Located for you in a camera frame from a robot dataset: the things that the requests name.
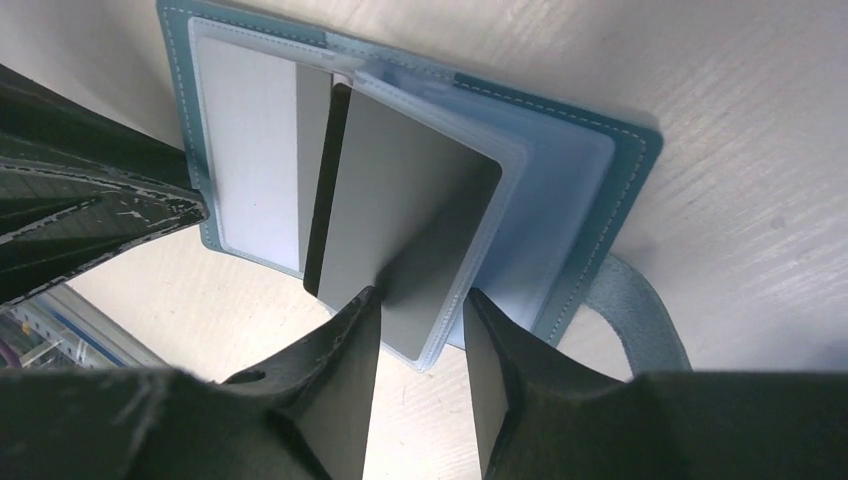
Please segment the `white card with black stripe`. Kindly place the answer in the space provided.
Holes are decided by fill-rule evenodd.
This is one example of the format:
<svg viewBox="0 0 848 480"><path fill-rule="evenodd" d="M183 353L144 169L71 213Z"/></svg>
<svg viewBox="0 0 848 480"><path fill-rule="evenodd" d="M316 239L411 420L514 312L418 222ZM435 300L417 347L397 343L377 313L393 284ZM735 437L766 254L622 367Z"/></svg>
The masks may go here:
<svg viewBox="0 0 848 480"><path fill-rule="evenodd" d="M300 275L332 76L209 37L195 53L221 246Z"/></svg>

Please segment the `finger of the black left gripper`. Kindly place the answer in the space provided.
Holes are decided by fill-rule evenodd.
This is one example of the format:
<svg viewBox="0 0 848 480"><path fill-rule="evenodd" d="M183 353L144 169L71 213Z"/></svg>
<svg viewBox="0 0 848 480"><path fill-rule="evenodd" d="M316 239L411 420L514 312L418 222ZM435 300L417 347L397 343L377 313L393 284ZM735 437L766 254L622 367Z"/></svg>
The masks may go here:
<svg viewBox="0 0 848 480"><path fill-rule="evenodd" d="M183 151L1 69L1 303L208 217Z"/></svg>

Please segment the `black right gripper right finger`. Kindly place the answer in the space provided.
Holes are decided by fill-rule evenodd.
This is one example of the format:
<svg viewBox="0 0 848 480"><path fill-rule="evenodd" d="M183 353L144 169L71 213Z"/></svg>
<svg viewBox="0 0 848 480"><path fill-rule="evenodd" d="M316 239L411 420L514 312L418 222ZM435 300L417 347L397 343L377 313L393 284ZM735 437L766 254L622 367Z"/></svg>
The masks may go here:
<svg viewBox="0 0 848 480"><path fill-rule="evenodd" d="M481 290L464 336L486 479L843 479L837 373L599 373L515 324Z"/></svg>

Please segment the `teal leather card holder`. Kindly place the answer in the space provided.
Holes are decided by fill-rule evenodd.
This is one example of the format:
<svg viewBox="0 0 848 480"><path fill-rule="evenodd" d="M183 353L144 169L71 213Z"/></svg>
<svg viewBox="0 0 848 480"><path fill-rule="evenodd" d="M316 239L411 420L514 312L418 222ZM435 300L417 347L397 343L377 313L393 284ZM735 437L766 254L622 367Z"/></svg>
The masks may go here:
<svg viewBox="0 0 848 480"><path fill-rule="evenodd" d="M191 183L209 208L201 227L207 248L271 268L226 252L219 241L195 53L201 37L328 72L331 91L347 85L502 167L483 241L438 356L446 345L465 347L463 303L475 288L550 346L585 305L618 335L634 373L690 368L654 288L610 252L662 150L658 131L234 4L160 1L156 8ZM304 268L305 262L300 275L271 269L303 282Z"/></svg>

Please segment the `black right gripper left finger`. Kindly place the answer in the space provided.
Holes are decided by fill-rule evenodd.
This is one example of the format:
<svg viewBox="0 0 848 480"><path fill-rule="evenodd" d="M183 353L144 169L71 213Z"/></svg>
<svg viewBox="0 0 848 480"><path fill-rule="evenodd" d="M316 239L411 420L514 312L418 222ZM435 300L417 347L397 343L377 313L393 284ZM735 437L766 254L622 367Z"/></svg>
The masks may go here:
<svg viewBox="0 0 848 480"><path fill-rule="evenodd" d="M5 479L359 479L381 336L368 286L221 383L176 368L1 375Z"/></svg>

